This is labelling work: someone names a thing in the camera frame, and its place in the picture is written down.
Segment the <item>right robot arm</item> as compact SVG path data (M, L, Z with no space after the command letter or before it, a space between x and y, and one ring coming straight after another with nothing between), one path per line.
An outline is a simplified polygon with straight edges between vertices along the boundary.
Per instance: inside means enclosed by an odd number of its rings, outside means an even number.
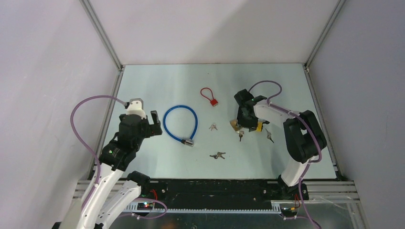
M261 132L264 125L273 124L283 129L290 160L279 176L278 194L291 199L297 193L296 185L302 181L311 164L322 160L322 150L327 146L325 135L315 114L306 110L296 113L276 105L266 97L253 96L243 89L234 95L238 104L236 119L231 122L233 129L241 133Z

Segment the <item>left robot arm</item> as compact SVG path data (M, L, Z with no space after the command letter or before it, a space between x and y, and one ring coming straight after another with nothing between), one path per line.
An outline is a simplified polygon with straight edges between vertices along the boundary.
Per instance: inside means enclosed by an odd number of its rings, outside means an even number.
M152 124L141 109L120 115L118 132L104 146L99 158L100 168L86 190L84 200L76 201L63 221L54 223L54 229L107 229L134 199L150 195L150 177L133 171L120 192L108 199L112 188L136 157L143 140L162 134L157 111L150 113Z

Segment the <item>blue cable lock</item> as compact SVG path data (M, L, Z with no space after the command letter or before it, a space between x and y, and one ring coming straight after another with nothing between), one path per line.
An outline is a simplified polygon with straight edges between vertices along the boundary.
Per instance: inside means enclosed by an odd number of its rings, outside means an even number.
M193 128L193 131L192 131L192 133L191 133L191 135L190 135L190 137L189 137L188 139L180 139L179 137L177 137L177 136L175 136L174 134L172 134L171 131L170 131L170 130L168 129L168 127L167 127L167 122L166 122L167 117L168 117L169 113L172 112L172 111L174 111L175 109L186 109L186 110L190 111L190 112L193 114L193 117L194 117L194 128ZM164 116L163 116L163 121L162 121L162 123L163 123L164 130L165 130L165 132L169 135L169 137L171 137L172 139L174 139L174 140L177 141L177 142L180 142L181 144L183 144L183 145L185 145L185 146L189 146L189 147L193 147L193 146L194 146L194 140L193 140L193 139L194 139L194 137L195 137L195 135L196 135L196 133L197 133L198 123L199 123L199 122L198 122L197 113L196 113L191 107L186 106L186 105L175 105L175 106L169 108L169 109L165 112L165 114L164 114Z

